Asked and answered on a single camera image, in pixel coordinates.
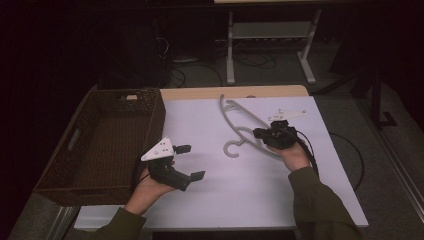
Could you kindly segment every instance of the basket handle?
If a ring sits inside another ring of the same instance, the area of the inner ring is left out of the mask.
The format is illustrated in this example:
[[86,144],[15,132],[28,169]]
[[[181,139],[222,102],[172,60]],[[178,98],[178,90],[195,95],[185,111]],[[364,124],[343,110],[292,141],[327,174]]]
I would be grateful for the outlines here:
[[68,143],[68,151],[72,151],[72,149],[74,149],[75,143],[77,142],[78,138],[81,135],[81,130],[79,130],[78,128],[75,129],[74,134],[72,134],[71,140],[69,140]]
[[132,101],[132,100],[138,100],[138,96],[134,92],[117,92],[115,93],[115,98],[118,101]]

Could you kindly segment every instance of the floor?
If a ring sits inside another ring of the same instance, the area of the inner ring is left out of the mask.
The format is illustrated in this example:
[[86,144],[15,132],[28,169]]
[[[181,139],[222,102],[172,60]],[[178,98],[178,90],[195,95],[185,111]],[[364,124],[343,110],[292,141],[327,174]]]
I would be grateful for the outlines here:
[[[337,43],[314,43],[308,59],[317,79],[315,85],[306,83],[296,56],[298,49],[297,44],[288,44],[267,54],[239,51],[235,61],[236,86],[301,84],[311,93],[342,77],[329,73]],[[175,62],[169,88],[226,86],[225,56],[214,62],[191,59],[181,63],[181,59]],[[382,88],[382,111],[390,112],[397,126],[377,130],[368,117],[370,96],[352,98],[349,91],[353,84],[354,81],[349,82],[325,96],[316,96],[315,100],[353,186],[360,180],[363,159],[364,177],[356,194],[369,221],[369,226],[362,229],[364,239],[423,239],[424,219],[416,211],[419,206],[411,201],[413,196],[405,190],[405,176],[399,175],[399,166],[422,193],[424,134],[404,110],[396,92],[386,85]],[[58,209],[55,203],[33,194],[9,239],[54,239],[49,236]],[[66,232],[65,239],[87,239],[90,235],[72,226],[62,231]],[[277,239],[257,234],[260,239]],[[140,237],[148,238],[149,234]]]

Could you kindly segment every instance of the cable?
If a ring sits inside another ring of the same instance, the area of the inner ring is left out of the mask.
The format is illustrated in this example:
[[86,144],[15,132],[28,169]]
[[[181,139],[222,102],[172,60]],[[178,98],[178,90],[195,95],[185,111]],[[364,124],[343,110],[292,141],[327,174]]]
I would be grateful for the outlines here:
[[308,148],[308,146],[306,146],[306,144],[305,144],[305,142],[301,139],[301,138],[299,138],[298,136],[296,136],[296,135],[293,135],[293,134],[291,134],[289,131],[287,131],[286,129],[281,129],[281,130],[283,130],[284,132],[286,132],[288,135],[290,135],[291,137],[293,137],[295,140],[296,140],[296,142],[302,147],[302,149],[303,149],[303,151],[305,151],[305,153],[306,153],[306,155],[307,155],[307,157],[308,157],[308,159],[309,159],[309,162],[311,163],[311,165],[312,165],[312,168],[314,169],[314,171],[315,171],[315,173],[317,174],[317,176],[319,177],[319,171],[318,171],[318,164],[317,164],[317,161],[316,161],[316,159],[315,159],[315,154],[314,154],[314,149],[312,148],[312,144],[311,144],[311,142],[309,141],[309,139],[308,139],[308,137],[306,137],[306,135],[305,134],[303,134],[302,132],[300,132],[300,131],[298,131],[298,130],[296,130],[296,132],[297,133],[300,133],[305,139],[306,139],[306,141],[308,142],[308,144],[309,144],[309,147],[311,148],[311,150],[309,151],[309,148]]
[[182,71],[180,71],[180,70],[178,70],[178,69],[171,69],[171,71],[176,71],[176,72],[179,72],[182,76],[183,76],[183,78],[181,79],[181,78],[178,78],[178,77],[176,77],[172,72],[171,72],[171,77],[173,77],[174,79],[177,79],[177,80],[180,80],[181,81],[181,84],[177,84],[177,83],[175,83],[174,81],[172,81],[172,83],[174,83],[175,84],[175,86],[177,87],[177,88],[181,88],[182,86],[184,86],[185,85],[185,81],[186,81],[186,75],[184,74],[184,72],[182,72]]
[[165,38],[161,38],[161,37],[157,37],[156,40],[161,40],[161,41],[164,41],[166,43],[165,50],[163,51],[162,55],[159,55],[159,57],[162,58],[162,60],[165,60],[166,59],[166,53],[169,50],[169,42]]
[[358,180],[358,182],[355,184],[355,186],[353,187],[353,190],[354,191],[356,191],[358,188],[359,188],[359,186],[361,185],[361,183],[362,183],[362,180],[364,179],[364,175],[365,175],[365,163],[364,163],[364,158],[362,157],[362,154],[361,154],[361,152],[359,151],[359,149],[355,146],[355,144],[353,144],[349,139],[347,139],[347,138],[345,138],[345,137],[343,137],[343,136],[341,136],[341,135],[339,135],[339,134],[336,134],[336,133],[332,133],[332,132],[330,132],[330,135],[333,135],[333,136],[336,136],[336,137],[339,137],[339,138],[341,138],[341,139],[343,139],[343,140],[345,140],[346,142],[348,142],[354,149],[355,149],[355,151],[358,153],[358,156],[359,156],[359,161],[360,161],[360,163],[361,163],[361,175],[360,175],[360,177],[359,177],[359,180]]
[[146,176],[144,176],[144,177],[142,177],[139,181],[138,181],[138,183],[141,183],[141,181],[143,181],[146,177],[148,177],[148,176],[150,176],[150,174],[148,173]]
[[222,52],[222,51],[226,52],[227,49],[228,49],[228,41],[226,39],[216,39],[215,43],[217,43],[217,42],[224,42],[225,44],[224,44],[223,47],[220,47],[219,49],[215,50],[215,52],[217,52],[218,55],[220,55],[220,52]]
[[204,68],[209,68],[210,70],[212,70],[212,71],[214,71],[215,73],[216,73],[216,75],[218,76],[218,78],[219,78],[219,84],[220,84],[220,86],[222,87],[223,86],[223,83],[222,83],[222,77],[221,77],[221,75],[219,74],[219,72],[216,70],[216,69],[214,69],[213,67],[210,67],[210,66],[207,66],[207,65],[199,65],[199,64],[196,64],[196,65],[183,65],[183,66],[177,66],[176,68],[185,68],[185,67],[204,67]]
[[[277,66],[277,57],[278,56],[275,56],[274,57],[274,56],[270,55],[271,57],[269,59],[267,57],[265,57],[264,55],[262,55],[262,54],[259,54],[258,56],[263,57],[264,61],[258,63],[258,62],[255,62],[255,61],[249,59],[248,57],[242,58],[242,57],[240,57],[238,55],[233,55],[233,58],[238,63],[240,63],[242,65],[245,65],[245,66],[249,66],[249,67],[256,67],[256,68],[261,68],[261,69],[273,69],[273,68],[275,68]],[[269,66],[269,67],[265,67],[264,66],[264,65],[266,65],[266,64],[268,64],[270,62],[272,62],[272,65],[271,66]]]

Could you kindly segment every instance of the wicker basket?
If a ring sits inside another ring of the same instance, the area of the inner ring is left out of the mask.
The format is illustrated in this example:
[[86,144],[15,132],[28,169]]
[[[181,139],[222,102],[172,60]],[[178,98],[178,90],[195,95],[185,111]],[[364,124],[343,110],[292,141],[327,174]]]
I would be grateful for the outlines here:
[[159,89],[89,92],[34,192],[61,206],[125,204],[137,156],[161,139],[165,114]]

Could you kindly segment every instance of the dark background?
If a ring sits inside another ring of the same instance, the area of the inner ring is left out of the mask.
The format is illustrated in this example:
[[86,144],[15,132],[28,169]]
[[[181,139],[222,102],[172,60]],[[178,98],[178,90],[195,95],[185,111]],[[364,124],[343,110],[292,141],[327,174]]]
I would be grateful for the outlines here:
[[[169,81],[169,67],[158,57],[161,46],[155,36],[167,38],[175,55],[197,54],[211,61],[214,39],[225,36],[225,11],[192,11],[191,15],[81,11],[111,2],[0,3],[1,239],[8,236],[77,105],[92,86],[163,87]],[[424,128],[421,12],[418,1],[392,1],[378,9],[328,8],[315,40],[341,42],[334,72],[349,74],[363,65],[378,70]],[[275,11],[260,13],[238,16],[249,20],[276,16],[270,14]]]

